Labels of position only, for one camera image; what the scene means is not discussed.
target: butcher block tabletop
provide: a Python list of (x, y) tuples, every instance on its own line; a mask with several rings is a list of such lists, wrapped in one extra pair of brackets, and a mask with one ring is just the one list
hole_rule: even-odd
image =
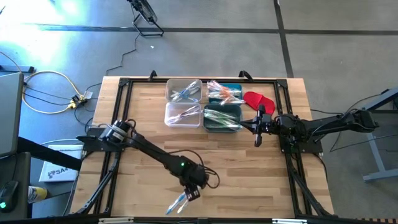
[[(120, 77), (104, 77), (93, 124), (111, 122), (119, 79)], [(293, 114), (299, 115), (302, 119), (312, 119), (304, 80), (288, 78), (287, 83)], [(262, 145), (254, 147), (255, 137), (246, 129), (232, 134), (221, 134), (208, 133), (202, 127), (170, 128), (164, 123), (167, 103), (165, 86), (166, 83), (135, 83), (132, 88), (128, 118), (136, 120), (138, 133), (165, 151), (190, 149), (199, 153), (205, 165), (215, 170), (221, 179), (217, 189), (206, 187), (201, 190), (201, 197), (190, 202), (181, 214), (177, 215), (176, 209), (168, 217), (294, 217), (286, 161), (280, 152), (278, 137), (263, 134)], [(254, 91), (275, 101), (272, 85), (243, 83), (242, 86), (244, 93)], [(200, 102), (202, 108), (208, 104), (206, 91), (204, 83)], [(123, 91), (118, 119), (121, 119), (123, 113), (126, 92)], [(283, 93), (282, 91), (280, 93), (286, 113)], [(243, 119), (253, 119), (256, 115), (256, 111), (248, 105), (242, 105), (241, 108)], [(192, 153), (180, 154), (200, 162)], [(302, 157), (309, 189), (323, 207), (333, 213), (321, 162), (312, 154), (303, 154)], [(94, 152), (83, 161), (71, 212), (81, 208), (97, 187), (103, 158), (103, 152)], [(215, 183), (216, 178), (211, 175), (210, 184)], [(108, 198), (108, 189), (106, 187), (104, 191), (101, 211), (104, 210)], [(165, 217), (166, 209), (182, 192), (183, 187), (178, 179), (170, 175), (162, 164), (137, 149), (127, 148), (121, 156), (111, 215)], [(298, 197), (300, 208), (304, 211), (303, 198), (299, 190)]]

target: red object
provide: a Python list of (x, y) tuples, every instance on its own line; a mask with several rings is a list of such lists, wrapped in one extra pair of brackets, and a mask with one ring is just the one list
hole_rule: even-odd
[(260, 104), (264, 105), (266, 107), (266, 114), (272, 115), (275, 111), (275, 104), (272, 100), (253, 91), (246, 92), (243, 96), (243, 100), (255, 110), (259, 109)]

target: teal container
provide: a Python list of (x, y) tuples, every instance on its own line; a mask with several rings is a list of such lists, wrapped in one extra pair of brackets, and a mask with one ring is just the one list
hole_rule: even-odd
[[(242, 120), (242, 109), (238, 105), (219, 105), (219, 104), (208, 104), (204, 107), (204, 109), (209, 109), (209, 110), (215, 110), (219, 111), (222, 113), (228, 113), (228, 114), (233, 114), (238, 117), (238, 121), (240, 122)], [(206, 131), (210, 133), (235, 133), (236, 131), (239, 130), (232, 130), (230, 128), (208, 128), (209, 124), (219, 124), (216, 121), (212, 121), (210, 119), (207, 119), (203, 116), (203, 127), (205, 128)]]
[[(238, 99), (242, 100), (243, 99), (243, 91), (242, 91), (242, 85), (240, 84), (232, 84), (232, 83), (226, 83), (226, 84), (221, 84), (222, 86), (225, 86), (226, 88), (234, 88), (237, 90), (241, 90), (241, 94), (237, 96)], [(217, 99), (217, 98), (209, 98), (209, 103), (220, 103), (222, 100)]]

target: black mouse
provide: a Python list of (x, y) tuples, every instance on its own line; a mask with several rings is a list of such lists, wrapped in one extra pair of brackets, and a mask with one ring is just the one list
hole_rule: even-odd
[(18, 181), (11, 180), (0, 189), (0, 212), (11, 212), (17, 205)]

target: concrete floor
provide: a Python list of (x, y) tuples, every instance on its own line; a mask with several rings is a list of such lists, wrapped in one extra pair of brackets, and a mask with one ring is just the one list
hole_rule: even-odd
[[(164, 27), (278, 28), (273, 0), (149, 2)], [(398, 2), (393, 0), (280, 0), (280, 7), (286, 29), (398, 29)], [(35, 8), (45, 10), (38, 14)], [(125, 0), (15, 0), (0, 15), (0, 51), (20, 65), (65, 73), (84, 91), (100, 82), (107, 69), (119, 65), (121, 55), (134, 48), (137, 34), (42, 31), (35, 26), (22, 28), (19, 23), (131, 27), (131, 21)], [(287, 35), (294, 77), (304, 78), (311, 107), (325, 111), (345, 111), (359, 99), (398, 86), (397, 41), (398, 35)], [(287, 76), (279, 34), (168, 32), (163, 38), (140, 37), (137, 49), (125, 56), (123, 68), (109, 75), (148, 75), (154, 69), (159, 75), (232, 77), (245, 69), (254, 77)], [(74, 94), (65, 80), (53, 75), (36, 77), (31, 84), (57, 95)], [(49, 111), (59, 109), (29, 102)], [(92, 113), (82, 110), (79, 115), (86, 121)], [(314, 118), (323, 116), (313, 113)], [(44, 142), (83, 133), (72, 111), (49, 116), (22, 105), (20, 136), (24, 138)], [(350, 218), (396, 218), (398, 178), (365, 184), (362, 175), (376, 171), (368, 144), (329, 154), (335, 138), (331, 134), (322, 140), (335, 213)], [(345, 132), (338, 146), (363, 140), (363, 134)], [(394, 150), (396, 141), (391, 138), (381, 148)], [(387, 167), (397, 168), (398, 153), (381, 154)], [(35, 169), (41, 164), (32, 162)], [(66, 200), (62, 195), (35, 204), (34, 217), (60, 215)]]

